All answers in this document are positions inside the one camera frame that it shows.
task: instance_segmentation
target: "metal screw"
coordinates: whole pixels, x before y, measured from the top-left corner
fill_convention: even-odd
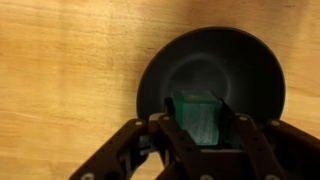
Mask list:
[[[266,176],[266,180],[280,180],[280,178],[276,175],[273,175],[273,174],[268,174]]]
[[[94,180],[94,174],[86,173],[81,177],[81,180]]]
[[[241,121],[246,121],[246,120],[248,120],[248,118],[247,118],[246,116],[240,116],[239,119],[240,119]]]
[[[169,116],[163,116],[162,119],[164,119],[164,120],[170,120],[170,117],[169,117]]]
[[[202,176],[200,176],[200,180],[214,180],[214,179],[209,174],[203,174]]]
[[[271,121],[271,124],[274,126],[280,126],[280,122],[279,121]]]
[[[141,125],[142,125],[142,122],[141,122],[141,121],[136,121],[135,125],[141,126]]]

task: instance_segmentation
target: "green block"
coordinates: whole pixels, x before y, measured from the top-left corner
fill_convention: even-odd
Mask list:
[[[175,119],[197,145],[216,145],[222,102],[210,91],[173,93]]]

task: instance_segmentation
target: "wooden table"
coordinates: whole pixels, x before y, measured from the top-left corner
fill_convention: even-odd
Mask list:
[[[0,179],[67,179],[128,119],[173,38],[230,26],[263,40],[286,78],[282,119],[320,138],[320,1],[0,0]],[[151,155],[134,179],[153,179]]]

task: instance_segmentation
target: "wood grain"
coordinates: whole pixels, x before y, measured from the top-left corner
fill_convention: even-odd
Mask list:
[[[286,78],[282,119],[320,138],[320,1],[0,0],[0,179],[67,179],[136,116],[152,57],[206,26],[263,40]],[[134,179],[161,169],[152,155]]]

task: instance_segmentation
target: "black bowl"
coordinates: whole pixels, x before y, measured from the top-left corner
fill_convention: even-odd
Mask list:
[[[186,33],[154,57],[140,82],[138,117],[163,112],[164,98],[179,90],[212,91],[259,123],[280,118],[285,99],[283,73],[271,50],[244,31],[222,27]]]

